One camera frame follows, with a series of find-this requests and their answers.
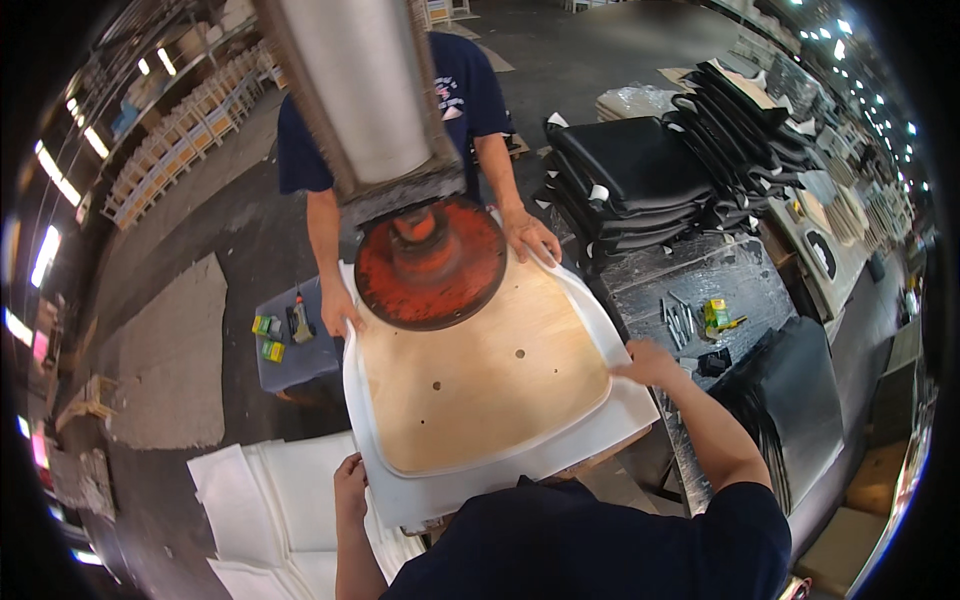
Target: black upholstered seat cushion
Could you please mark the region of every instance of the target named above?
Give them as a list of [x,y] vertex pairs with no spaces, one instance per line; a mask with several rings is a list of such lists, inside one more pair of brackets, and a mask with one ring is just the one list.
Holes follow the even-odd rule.
[[547,139],[628,211],[679,207],[712,190],[701,161],[656,117],[548,129]]

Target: upholstery workshop table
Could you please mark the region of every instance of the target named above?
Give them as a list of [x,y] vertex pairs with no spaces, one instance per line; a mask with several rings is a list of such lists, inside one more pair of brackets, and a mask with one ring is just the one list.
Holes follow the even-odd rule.
[[[561,240],[571,234],[563,219],[551,219]],[[564,245],[566,251],[570,244]],[[661,246],[632,252],[607,266],[599,276],[585,279],[594,296],[607,309],[624,339],[651,337],[677,358],[696,358],[706,352],[728,348],[736,364],[770,328],[778,329],[796,310],[773,261],[759,239],[738,233],[733,238],[705,234],[678,242],[672,253]],[[672,304],[668,292],[700,306],[710,298],[724,298],[732,317],[747,316],[741,326],[723,333],[718,343],[700,337],[677,351],[660,320],[660,299]],[[717,379],[693,375],[708,390]],[[673,447],[684,505],[691,516],[707,509],[713,490],[700,469],[693,444],[673,402],[654,389],[663,424]]]

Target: plywood seat board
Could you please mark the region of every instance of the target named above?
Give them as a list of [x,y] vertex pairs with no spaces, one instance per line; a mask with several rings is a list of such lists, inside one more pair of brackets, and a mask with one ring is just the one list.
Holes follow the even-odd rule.
[[611,379],[557,280],[510,251],[490,303],[463,323],[407,331],[359,302],[379,449],[401,475],[498,460],[597,408]]

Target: table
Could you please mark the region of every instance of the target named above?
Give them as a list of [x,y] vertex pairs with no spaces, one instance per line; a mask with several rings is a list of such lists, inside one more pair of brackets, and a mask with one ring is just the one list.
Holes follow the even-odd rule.
[[[552,215],[550,222],[561,239],[569,238],[559,214]],[[661,246],[633,252],[599,275],[588,276],[586,283],[611,315],[621,337],[654,338],[677,358],[695,358],[728,348],[735,364],[768,329],[782,327],[797,314],[763,245],[743,233],[733,238],[704,234],[677,242],[672,253],[666,253]],[[718,343],[701,337],[677,350],[666,325],[660,321],[660,299],[670,300],[669,291],[693,306],[702,305],[709,298],[724,298],[733,317],[746,315],[748,319],[736,329],[724,332]],[[693,379],[704,390],[716,382],[699,374],[694,374]],[[661,390],[654,389],[653,396],[676,458],[684,505],[691,516],[698,515],[707,509],[713,490],[700,469],[676,406]]]
[[[303,344],[293,343],[286,322],[286,307],[293,306],[297,301],[298,290],[303,296],[307,321],[316,329],[313,339]],[[281,328],[283,339],[280,342],[285,348],[283,359],[279,363],[269,361],[261,355],[260,345],[266,338],[255,336],[256,367],[260,375],[260,387],[264,392],[277,394],[284,399],[294,399],[287,397],[286,390],[340,370],[333,339],[326,332],[321,319],[322,300],[320,277],[315,276],[256,307],[257,316],[279,317],[283,323]]]

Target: man's hand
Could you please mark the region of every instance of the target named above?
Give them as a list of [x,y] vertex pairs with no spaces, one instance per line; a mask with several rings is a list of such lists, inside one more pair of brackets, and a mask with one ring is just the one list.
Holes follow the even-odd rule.
[[357,331],[363,331],[366,325],[360,319],[360,314],[357,313],[357,308],[353,305],[353,298],[350,297],[347,286],[340,279],[340,274],[322,277],[322,281],[323,300],[321,301],[320,316],[324,320],[326,332],[330,334],[330,337],[347,337],[345,319],[350,319]]
[[333,473],[333,502],[337,513],[337,527],[363,525],[367,514],[367,470],[359,452],[347,456]]
[[540,222],[540,219],[527,212],[522,206],[504,208],[500,213],[503,217],[503,234],[507,243],[516,251],[516,258],[521,263],[527,261],[529,246],[547,267],[553,267],[562,258],[560,240],[550,229]]
[[627,342],[627,351],[634,360],[633,364],[614,367],[611,373],[633,379],[640,385],[667,387],[673,377],[684,374],[684,370],[670,356],[670,352],[650,338]]

